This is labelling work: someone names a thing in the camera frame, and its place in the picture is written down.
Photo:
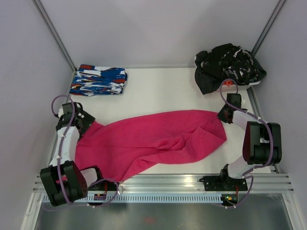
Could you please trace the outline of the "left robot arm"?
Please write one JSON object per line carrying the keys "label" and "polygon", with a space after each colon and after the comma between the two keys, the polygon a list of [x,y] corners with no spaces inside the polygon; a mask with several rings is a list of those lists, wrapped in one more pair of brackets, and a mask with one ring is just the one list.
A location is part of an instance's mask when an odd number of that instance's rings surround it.
{"label": "left robot arm", "polygon": [[57,143],[48,167],[40,178],[52,206],[72,203],[87,197],[88,188],[100,190],[104,178],[96,166],[79,169],[75,163],[77,143],[95,118],[83,110],[81,103],[65,103],[56,114]]}

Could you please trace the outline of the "pink trousers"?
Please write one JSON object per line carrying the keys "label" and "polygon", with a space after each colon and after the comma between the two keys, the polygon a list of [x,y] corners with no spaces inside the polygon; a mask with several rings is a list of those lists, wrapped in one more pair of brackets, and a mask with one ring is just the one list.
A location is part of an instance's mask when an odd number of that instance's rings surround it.
{"label": "pink trousers", "polygon": [[104,178],[125,181],[157,164],[200,161],[227,140],[217,114],[182,110],[94,122],[78,141],[79,169],[96,166]]}

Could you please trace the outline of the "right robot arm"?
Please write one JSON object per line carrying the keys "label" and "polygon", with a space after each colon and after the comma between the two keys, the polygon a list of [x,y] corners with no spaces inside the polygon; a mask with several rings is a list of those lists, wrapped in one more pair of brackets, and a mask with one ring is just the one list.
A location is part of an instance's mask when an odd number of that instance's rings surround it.
{"label": "right robot arm", "polygon": [[242,156],[224,167],[225,173],[219,177],[219,185],[225,190],[236,184],[254,169],[280,163],[282,159],[281,126],[268,123],[241,108],[242,97],[239,93],[228,93],[222,98],[225,105],[217,118],[228,124],[235,124],[245,131]]}

